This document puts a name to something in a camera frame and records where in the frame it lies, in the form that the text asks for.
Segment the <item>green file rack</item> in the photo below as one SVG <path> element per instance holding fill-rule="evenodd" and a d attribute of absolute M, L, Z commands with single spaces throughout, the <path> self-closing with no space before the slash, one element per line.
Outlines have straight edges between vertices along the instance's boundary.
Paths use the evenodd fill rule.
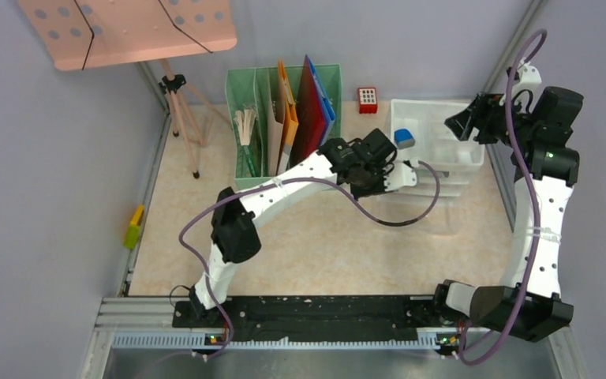
<path fill-rule="evenodd" d="M 342 71 L 338 64 L 316 64 L 320 83 L 335 112 L 335 123 L 329 137 L 341 136 L 342 123 Z M 226 74 L 225 95 L 232 121 L 237 161 L 234 181 L 238 189 L 257 186 L 270 179 L 267 175 L 267 107 L 272 104 L 269 93 L 277 92 L 277 68 L 253 67 L 230 69 Z M 256 112 L 250 146 L 244 148 L 235 120 L 238 111 L 250 109 Z"/>

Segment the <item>red translucent file folder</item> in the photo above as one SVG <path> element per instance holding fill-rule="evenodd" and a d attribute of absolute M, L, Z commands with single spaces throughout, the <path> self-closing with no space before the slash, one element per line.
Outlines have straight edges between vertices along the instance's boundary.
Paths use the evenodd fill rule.
<path fill-rule="evenodd" d="M 326 126 L 322 103 L 312 75 L 312 63 L 308 55 L 305 56 L 299 80 L 296 111 L 299 126 L 290 157 L 292 166 L 299 164 L 317 150 Z"/>

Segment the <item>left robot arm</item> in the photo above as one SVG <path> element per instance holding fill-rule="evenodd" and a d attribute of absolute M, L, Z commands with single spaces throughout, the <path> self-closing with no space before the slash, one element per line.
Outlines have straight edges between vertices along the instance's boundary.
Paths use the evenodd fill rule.
<path fill-rule="evenodd" d="M 192 317 L 212 326 L 238 266 L 261 249 L 258 230 L 291 205 L 326 189 L 350 185 L 350 197 L 382 194 L 397 156 L 379 129 L 364 138 L 331 138 L 288 171 L 251 189 L 223 189 L 211 218 L 211 252 L 204 273 L 190 292 Z"/>

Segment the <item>green children's book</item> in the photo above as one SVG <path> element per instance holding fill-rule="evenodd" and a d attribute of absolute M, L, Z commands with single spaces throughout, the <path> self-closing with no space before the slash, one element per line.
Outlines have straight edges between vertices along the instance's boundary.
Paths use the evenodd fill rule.
<path fill-rule="evenodd" d="M 237 110 L 234 112 L 234 121 L 238 131 L 239 146 L 249 174 L 252 178 L 256 178 L 259 176 L 259 165 L 256 161 L 255 150 L 252 147 L 256 111 L 252 108 Z"/>

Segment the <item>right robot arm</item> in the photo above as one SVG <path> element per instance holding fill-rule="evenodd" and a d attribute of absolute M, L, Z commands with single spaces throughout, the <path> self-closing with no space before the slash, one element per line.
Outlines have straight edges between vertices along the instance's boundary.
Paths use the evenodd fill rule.
<path fill-rule="evenodd" d="M 506 121 L 507 101 L 499 94 L 481 93 L 462 112 L 444 122 L 456 137 L 472 132 L 480 144 L 517 146 L 511 161 L 516 167 L 511 259 L 499 284 L 476 287 L 453 280 L 438 285 L 431 304 L 433 319 L 452 325 L 466 317 L 477 327 L 501 331 L 537 342 L 569 325 L 574 307 L 561 299 L 558 255 L 567 202 L 578 181 L 580 155 L 568 142 L 572 124 L 582 109 L 583 95 L 548 86 L 532 111 L 513 102 L 513 124 Z"/>

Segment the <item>clear plastic drawer unit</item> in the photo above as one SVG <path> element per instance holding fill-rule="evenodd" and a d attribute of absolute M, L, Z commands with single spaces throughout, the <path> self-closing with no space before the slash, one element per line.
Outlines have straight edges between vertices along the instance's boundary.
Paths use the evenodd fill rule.
<path fill-rule="evenodd" d="M 417 225 L 435 235 L 453 235 L 458 230 L 461 211 L 458 200 L 484 164 L 484 146 L 467 140 L 459 141 L 444 121 L 464 111 L 469 101 L 393 99 L 390 103 L 386 134 L 404 129 L 414 145 L 400 149 L 398 158 L 409 160 L 417 173 L 417 184 L 403 186 L 385 196 L 394 207 L 423 212 L 432 202 L 436 183 L 431 172 L 417 162 L 428 163 L 440 179 L 440 194 L 432 211 Z"/>

